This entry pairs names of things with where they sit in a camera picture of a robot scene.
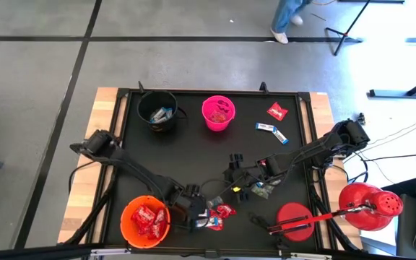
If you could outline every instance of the red snack packet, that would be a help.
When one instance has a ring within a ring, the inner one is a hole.
[[[139,227],[146,227],[153,223],[155,213],[148,207],[141,205],[134,211],[131,219],[134,220]]]
[[[209,211],[209,221],[213,221],[215,225],[209,226],[207,228],[213,229],[215,231],[220,231],[224,228],[224,222],[222,221],[222,218],[216,211],[212,209]]]
[[[281,121],[285,115],[288,113],[288,110],[281,108],[280,105],[275,102],[272,107],[267,111],[269,115],[274,116],[275,119]]]
[[[216,211],[222,219],[227,219],[229,216],[237,214],[235,209],[227,204],[217,205]]]
[[[150,233],[147,236],[149,239],[160,239],[163,236],[163,233],[165,232],[167,223],[164,221],[160,221],[158,223],[153,223],[152,226],[150,226]]]
[[[144,225],[139,225],[138,224],[138,226],[139,226],[139,229],[138,229],[137,233],[139,235],[148,235],[150,233],[150,226],[149,225],[144,226]]]
[[[166,220],[166,212],[165,209],[161,208],[157,211],[157,215],[155,217],[154,223],[159,223]]]

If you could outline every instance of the white sneaker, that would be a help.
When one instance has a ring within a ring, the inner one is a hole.
[[[275,39],[281,43],[281,44],[287,44],[288,43],[288,38],[287,35],[285,34],[285,32],[281,32],[281,33],[277,33],[274,32],[271,28],[271,32],[274,35]]]
[[[301,26],[303,25],[303,18],[301,18],[301,16],[299,15],[295,15],[290,19],[291,23],[293,23],[296,26]]]

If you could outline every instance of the red lamp shade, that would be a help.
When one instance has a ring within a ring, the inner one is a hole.
[[[401,214],[402,200],[390,191],[366,183],[353,183],[343,188],[339,194],[339,208],[370,205],[373,209],[364,209],[358,213],[347,213],[344,217],[353,226],[361,230],[377,231],[385,228],[393,217]]]

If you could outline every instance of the orange bucket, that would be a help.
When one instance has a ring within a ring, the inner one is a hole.
[[[170,223],[170,212],[163,202],[153,196],[138,196],[129,202],[128,206],[124,208],[124,211],[121,214],[121,234],[124,239],[126,239],[128,243],[135,248],[152,248],[165,239],[168,231],[170,230],[170,225],[166,225],[165,232],[160,239],[149,239],[146,235],[139,235],[139,228],[131,219],[131,216],[142,204],[151,209],[153,212],[156,212],[158,209],[164,207],[166,211],[166,220]]]

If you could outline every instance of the concrete floor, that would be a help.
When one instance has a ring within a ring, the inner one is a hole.
[[[104,1],[92,35],[270,36],[277,2]],[[0,0],[0,35],[83,36],[94,3]],[[345,30],[361,7],[310,5],[303,11],[304,26],[290,27],[288,35],[323,37],[326,26]],[[370,137],[377,139],[416,120],[416,102],[365,96],[373,88],[408,90],[416,85],[416,43],[403,42],[415,35],[416,1],[406,0],[405,5],[371,4],[354,27],[354,36],[367,40],[344,45],[338,57],[331,53],[334,43],[90,43],[27,246],[56,243],[68,175],[78,158],[68,145],[83,138],[97,87],[137,87],[141,80],[148,88],[257,90],[265,81],[271,91],[327,92],[335,121],[361,111],[373,122],[394,118],[390,129],[368,126]],[[0,42],[0,160],[6,163],[0,170],[0,249],[9,247],[79,46]],[[402,176],[392,178],[401,181],[408,174]],[[377,173],[369,182],[388,184]]]

